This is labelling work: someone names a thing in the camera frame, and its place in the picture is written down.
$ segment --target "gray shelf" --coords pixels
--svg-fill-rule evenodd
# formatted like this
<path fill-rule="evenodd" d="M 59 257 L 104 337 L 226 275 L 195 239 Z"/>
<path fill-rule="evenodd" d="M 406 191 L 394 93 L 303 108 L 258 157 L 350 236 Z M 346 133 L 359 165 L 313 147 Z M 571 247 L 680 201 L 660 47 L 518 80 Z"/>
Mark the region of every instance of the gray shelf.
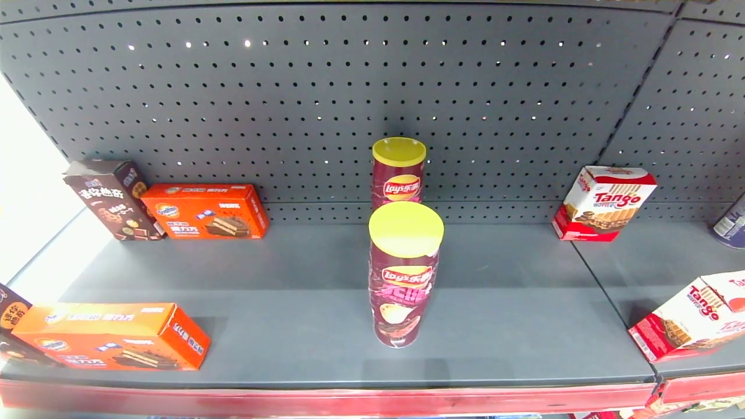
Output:
<path fill-rule="evenodd" d="M 745 252 L 715 241 L 704 223 L 632 223 L 613 243 L 575 246 L 627 326 L 700 275 L 745 269 Z M 664 377 L 745 371 L 745 340 L 710 356 L 655 364 Z"/>
<path fill-rule="evenodd" d="M 367 227 L 352 224 L 276 225 L 256 242 L 111 241 L 61 300 L 175 301 L 212 337 L 203 367 L 153 373 L 5 368 L 3 377 L 146 388 L 653 379 L 575 249 L 559 242 L 549 225 L 447 226 L 421 333 L 401 350 L 385 347 L 373 333 L 368 245 Z M 76 254 L 69 250 L 69 257 Z"/>

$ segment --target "lay's chip can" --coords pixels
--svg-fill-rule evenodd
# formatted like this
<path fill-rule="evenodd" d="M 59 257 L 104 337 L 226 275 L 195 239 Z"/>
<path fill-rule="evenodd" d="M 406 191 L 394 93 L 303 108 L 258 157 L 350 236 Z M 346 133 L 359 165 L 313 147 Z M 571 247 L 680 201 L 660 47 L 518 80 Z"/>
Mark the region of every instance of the lay's chip can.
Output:
<path fill-rule="evenodd" d="M 419 334 L 445 226 L 432 209 L 400 201 L 378 208 L 369 228 L 368 286 L 375 334 L 389 347 L 405 347 Z"/>
<path fill-rule="evenodd" d="M 422 201 L 427 148 L 415 139 L 394 136 L 372 146 L 373 210 L 398 201 Z"/>

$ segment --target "purple chip can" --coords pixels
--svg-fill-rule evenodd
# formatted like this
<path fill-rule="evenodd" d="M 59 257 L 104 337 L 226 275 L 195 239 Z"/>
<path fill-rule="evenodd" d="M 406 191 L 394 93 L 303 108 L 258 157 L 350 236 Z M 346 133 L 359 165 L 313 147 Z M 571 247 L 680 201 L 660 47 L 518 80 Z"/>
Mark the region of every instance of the purple chip can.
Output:
<path fill-rule="evenodd" d="M 711 227 L 711 234 L 724 245 L 745 249 L 745 194 Z"/>

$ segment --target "orange snack box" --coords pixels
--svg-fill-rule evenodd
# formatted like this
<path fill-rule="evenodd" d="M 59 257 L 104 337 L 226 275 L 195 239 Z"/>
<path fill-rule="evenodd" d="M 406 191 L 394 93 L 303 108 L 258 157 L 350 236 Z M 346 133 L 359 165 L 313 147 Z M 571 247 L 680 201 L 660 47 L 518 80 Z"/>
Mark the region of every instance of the orange snack box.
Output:
<path fill-rule="evenodd" d="M 13 334 L 73 368 L 198 370 L 209 337 L 175 303 L 33 306 Z"/>
<path fill-rule="evenodd" d="M 269 227 L 253 185 L 160 183 L 142 201 L 172 239 L 260 239 Z"/>

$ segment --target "pegboard back panel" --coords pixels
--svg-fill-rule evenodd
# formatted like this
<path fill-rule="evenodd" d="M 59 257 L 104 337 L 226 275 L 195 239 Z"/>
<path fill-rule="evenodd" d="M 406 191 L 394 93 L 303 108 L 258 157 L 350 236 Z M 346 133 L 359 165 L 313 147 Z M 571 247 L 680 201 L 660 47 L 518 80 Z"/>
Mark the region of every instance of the pegboard back panel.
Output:
<path fill-rule="evenodd" d="M 560 199 L 670 17 L 581 7 L 253 5 L 0 26 L 3 75 L 69 159 L 265 202 L 369 200 L 370 146 L 429 146 L 429 201 Z"/>
<path fill-rule="evenodd" d="M 561 202 L 452 201 L 425 204 L 437 211 L 446 224 L 549 224 Z M 635 222 L 711 222 L 729 206 L 729 203 L 646 202 L 636 213 Z M 282 224 L 365 224 L 372 213 L 368 203 L 265 204 L 264 208 L 271 222 Z"/>
<path fill-rule="evenodd" d="M 682 20 L 601 164 L 657 176 L 652 201 L 732 202 L 745 191 L 745 28 Z"/>
<path fill-rule="evenodd" d="M 468 3 L 470 0 L 434 0 L 434 2 Z M 312 3 L 304 0 L 211 0 L 210 4 L 250 4 L 250 3 Z M 531 3 L 549 5 L 569 5 L 583 7 L 613 7 L 619 9 L 649 10 L 670 13 L 677 7 L 679 0 L 491 0 L 482 3 Z M 88 13 L 106 13 L 122 10 L 135 10 L 152 7 L 188 7 L 201 6 L 204 1 L 195 0 L 25 0 L 0 2 L 0 24 L 22 22 L 29 19 L 43 19 L 58 16 L 70 16 Z"/>
<path fill-rule="evenodd" d="M 711 4 L 689 1 L 680 15 L 683 18 L 745 24 L 745 0 L 718 0 Z"/>

